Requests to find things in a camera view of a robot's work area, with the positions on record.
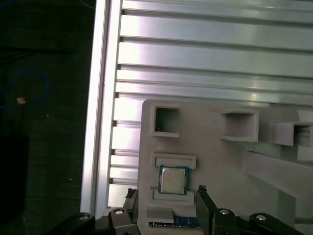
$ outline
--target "black object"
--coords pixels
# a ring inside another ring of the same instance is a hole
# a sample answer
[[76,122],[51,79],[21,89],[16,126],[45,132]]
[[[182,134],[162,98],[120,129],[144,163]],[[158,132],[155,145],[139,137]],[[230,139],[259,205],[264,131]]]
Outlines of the black object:
[[0,225],[14,219],[24,210],[29,138],[13,131],[4,135],[0,128]]
[[196,213],[204,235],[303,235],[269,214],[253,214],[246,221],[217,208],[202,185],[196,193]]
[[[138,190],[129,189],[123,208],[113,208],[98,220],[88,213],[75,215],[46,235],[139,235],[140,231],[128,210],[136,209]],[[296,229],[264,213],[246,221],[231,210],[217,208],[200,185],[196,193],[197,218],[204,235],[303,235]]]

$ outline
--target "bolt head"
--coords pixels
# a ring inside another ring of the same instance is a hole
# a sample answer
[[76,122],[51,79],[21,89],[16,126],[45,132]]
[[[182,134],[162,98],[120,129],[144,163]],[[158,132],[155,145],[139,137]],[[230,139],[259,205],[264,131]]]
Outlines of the bolt head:
[[261,220],[261,221],[266,220],[266,217],[265,217],[264,215],[261,215],[261,214],[257,215],[256,218],[257,218],[258,220]]
[[222,210],[220,210],[220,213],[222,213],[222,214],[229,214],[229,211],[225,210],[225,209],[222,209]]
[[86,214],[85,214],[85,215],[82,215],[82,216],[79,217],[79,219],[80,219],[80,220],[88,219],[88,215],[86,215]]

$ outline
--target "dark carpet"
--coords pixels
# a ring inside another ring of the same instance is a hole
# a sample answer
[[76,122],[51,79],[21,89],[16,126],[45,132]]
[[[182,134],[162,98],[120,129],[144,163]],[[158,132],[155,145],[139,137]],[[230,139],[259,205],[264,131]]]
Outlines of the dark carpet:
[[[94,10],[79,0],[0,8],[0,91],[25,69],[49,81],[38,103],[0,109],[1,235],[40,235],[79,212],[93,21]],[[42,78],[24,74],[0,104],[44,89]]]

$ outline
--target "white 3d-printed tray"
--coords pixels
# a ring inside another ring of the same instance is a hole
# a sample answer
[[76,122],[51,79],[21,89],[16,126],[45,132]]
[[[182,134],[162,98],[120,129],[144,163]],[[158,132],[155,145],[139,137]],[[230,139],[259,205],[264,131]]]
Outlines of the white 3d-printed tray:
[[[281,127],[282,123],[287,123],[286,128]],[[291,190],[286,194],[277,189],[281,185],[275,185],[276,188],[251,177],[264,179],[262,174],[266,170],[266,166],[255,167],[253,161],[263,155],[265,159],[268,156],[296,159],[297,146],[312,143],[311,128],[311,123],[299,122],[298,112],[293,109],[220,102],[145,101],[138,170],[141,232],[190,234],[190,231],[152,229],[148,223],[171,222],[173,214],[196,216],[194,196],[199,185],[207,186],[208,194],[219,208],[228,208],[240,216],[264,212],[293,224],[295,198],[290,194],[298,192]],[[190,168],[186,195],[158,192],[160,165]]]

